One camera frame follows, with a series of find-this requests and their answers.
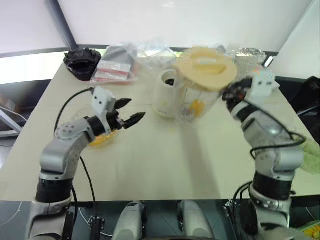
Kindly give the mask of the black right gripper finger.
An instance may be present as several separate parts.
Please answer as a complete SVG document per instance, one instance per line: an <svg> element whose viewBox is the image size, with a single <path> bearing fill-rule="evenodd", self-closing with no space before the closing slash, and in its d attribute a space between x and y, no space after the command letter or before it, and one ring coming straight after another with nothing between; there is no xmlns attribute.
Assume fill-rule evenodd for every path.
<svg viewBox="0 0 320 240"><path fill-rule="evenodd" d="M246 77L240 81L233 82L230 84L230 87L251 87L252 86L252 78Z"/></svg>
<svg viewBox="0 0 320 240"><path fill-rule="evenodd" d="M222 93L222 100L224 102L233 102L236 98L236 90L232 87L226 88Z"/></svg>

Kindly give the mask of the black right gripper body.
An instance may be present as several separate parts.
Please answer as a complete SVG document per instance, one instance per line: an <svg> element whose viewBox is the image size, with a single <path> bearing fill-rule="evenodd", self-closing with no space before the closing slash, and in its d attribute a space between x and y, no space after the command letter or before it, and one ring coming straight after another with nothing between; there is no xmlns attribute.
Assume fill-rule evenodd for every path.
<svg viewBox="0 0 320 240"><path fill-rule="evenodd" d="M242 102L245 99L249 91L249 88L248 87L229 87L229 88L234 88L236 90L236 93L235 93L236 99L232 102L226 102L227 109L229 111L232 111L236 105L238 105L240 102Z"/></svg>

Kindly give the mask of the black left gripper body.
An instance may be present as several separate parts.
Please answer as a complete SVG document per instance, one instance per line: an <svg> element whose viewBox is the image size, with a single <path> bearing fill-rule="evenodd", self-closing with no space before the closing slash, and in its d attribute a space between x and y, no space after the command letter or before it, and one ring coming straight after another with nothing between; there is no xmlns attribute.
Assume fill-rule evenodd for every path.
<svg viewBox="0 0 320 240"><path fill-rule="evenodd" d="M119 112L117 109L113 109L111 112L107 113L106 120L111 131L126 129L125 121L119 117Z"/></svg>

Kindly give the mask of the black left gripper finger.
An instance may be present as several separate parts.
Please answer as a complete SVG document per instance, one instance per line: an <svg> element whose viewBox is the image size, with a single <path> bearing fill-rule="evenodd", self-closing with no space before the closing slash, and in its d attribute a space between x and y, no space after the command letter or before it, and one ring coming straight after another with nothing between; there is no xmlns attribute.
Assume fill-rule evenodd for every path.
<svg viewBox="0 0 320 240"><path fill-rule="evenodd" d="M124 121L123 128L128 129L128 128L131 128L132 126L136 125L140 120L143 119L145 114L146 114L146 112L138 112L138 113L132 115L128 120Z"/></svg>
<svg viewBox="0 0 320 240"><path fill-rule="evenodd" d="M130 98L121 98L115 101L114 109L119 110L123 107L125 107L128 103L130 103L132 99Z"/></svg>

